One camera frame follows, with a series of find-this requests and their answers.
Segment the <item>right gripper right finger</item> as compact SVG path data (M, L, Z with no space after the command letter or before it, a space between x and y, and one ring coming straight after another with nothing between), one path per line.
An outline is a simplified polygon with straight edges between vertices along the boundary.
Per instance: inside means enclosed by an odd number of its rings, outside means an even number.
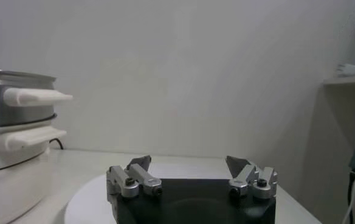
M231 197L241 198L252 194L254 198L268 200L277 194L278 174L272 167L260 169L246 159L226 157L232 175L229 180Z

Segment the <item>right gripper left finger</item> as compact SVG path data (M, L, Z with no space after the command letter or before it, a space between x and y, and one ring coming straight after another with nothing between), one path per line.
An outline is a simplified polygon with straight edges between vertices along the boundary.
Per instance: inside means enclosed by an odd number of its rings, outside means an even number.
M155 203L160 202L162 180L148 172L151 160L151 156L146 155L132 159L125 168L109 167L106 171L107 201L112 203L118 197L131 200L143 194Z

